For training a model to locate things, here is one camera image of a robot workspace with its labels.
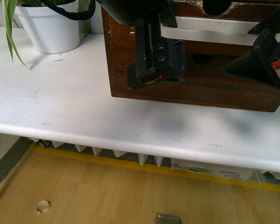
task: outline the black cable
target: black cable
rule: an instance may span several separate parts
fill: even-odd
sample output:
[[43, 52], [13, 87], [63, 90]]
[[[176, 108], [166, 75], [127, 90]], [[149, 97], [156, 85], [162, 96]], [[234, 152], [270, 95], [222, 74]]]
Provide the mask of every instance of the black cable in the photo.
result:
[[65, 16], [66, 18], [69, 18], [70, 20], [87, 20], [90, 19], [95, 12], [95, 0], [90, 0], [87, 11], [78, 12], [78, 13], [67, 12], [63, 8], [54, 5], [49, 0], [41, 0], [41, 1], [43, 4], [45, 4], [53, 11], [57, 12], [60, 15]]

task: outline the metal object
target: metal object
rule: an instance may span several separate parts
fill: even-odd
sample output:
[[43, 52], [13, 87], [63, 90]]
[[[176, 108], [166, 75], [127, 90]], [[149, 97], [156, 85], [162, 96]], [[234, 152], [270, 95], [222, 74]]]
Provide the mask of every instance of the metal object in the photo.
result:
[[280, 90], [280, 42], [277, 43], [270, 29], [263, 30], [253, 50], [226, 65], [222, 72]]
[[273, 34], [280, 33], [280, 7], [278, 7], [265, 20], [253, 27], [248, 34], [260, 34], [266, 28], [270, 28]]
[[248, 33], [259, 34], [253, 50], [226, 65], [222, 72], [280, 90], [280, 42], [275, 39], [280, 33], [280, 7]]
[[177, 216], [158, 214], [157, 224], [182, 224], [182, 219]]
[[184, 81], [187, 69], [183, 41], [173, 42], [161, 36], [158, 10], [134, 23], [136, 62], [127, 66], [127, 86], [137, 90], [160, 81]]

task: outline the screw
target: screw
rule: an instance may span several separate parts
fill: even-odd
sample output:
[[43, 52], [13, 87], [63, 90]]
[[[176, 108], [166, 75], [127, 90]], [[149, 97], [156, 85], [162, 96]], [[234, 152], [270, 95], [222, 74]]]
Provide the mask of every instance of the screw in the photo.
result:
[[158, 46], [158, 49], [159, 50], [162, 50], [164, 48], [164, 44], [160, 44], [159, 46]]
[[161, 56], [161, 57], [159, 58], [159, 62], [164, 62], [164, 61], [166, 61], [166, 58], [165, 58], [164, 56]]

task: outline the black machine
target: black machine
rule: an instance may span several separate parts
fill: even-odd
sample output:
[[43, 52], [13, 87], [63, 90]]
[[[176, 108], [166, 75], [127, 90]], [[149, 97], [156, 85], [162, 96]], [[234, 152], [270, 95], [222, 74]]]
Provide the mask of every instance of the black machine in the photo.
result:
[[[95, 0], [87, 11], [68, 13], [49, 0], [41, 0], [54, 11], [72, 20], [92, 17]], [[160, 81], [184, 81], [187, 69], [183, 41], [172, 42], [161, 36], [160, 23], [177, 27], [171, 0], [97, 0], [119, 23], [135, 27], [136, 61], [127, 66], [127, 86], [137, 90]], [[222, 68], [229, 76], [248, 78], [280, 90], [280, 7], [249, 34], [259, 35], [253, 50]]]

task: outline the spider plant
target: spider plant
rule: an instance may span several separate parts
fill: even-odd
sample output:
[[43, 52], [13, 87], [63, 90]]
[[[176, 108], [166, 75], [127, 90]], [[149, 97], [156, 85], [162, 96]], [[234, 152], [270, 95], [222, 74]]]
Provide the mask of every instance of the spider plant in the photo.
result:
[[[50, 1], [57, 6], [74, 2], [74, 0], [50, 0]], [[12, 36], [12, 22], [13, 22], [14, 11], [16, 6], [45, 7], [45, 5], [40, 0], [2, 0], [3, 16], [4, 16], [5, 27], [6, 27], [6, 38], [7, 38], [7, 44], [8, 44], [12, 61], [14, 60], [13, 58], [13, 50], [14, 50], [20, 62], [22, 62], [22, 64], [25, 65], [25, 63], [22, 61], [19, 55], [19, 52], [15, 46], [13, 36]], [[83, 11], [83, 6], [81, 2], [79, 2], [79, 9]], [[84, 35], [85, 38], [89, 32], [89, 24], [87, 21], [84, 21], [84, 28], [85, 28], [85, 35]]]

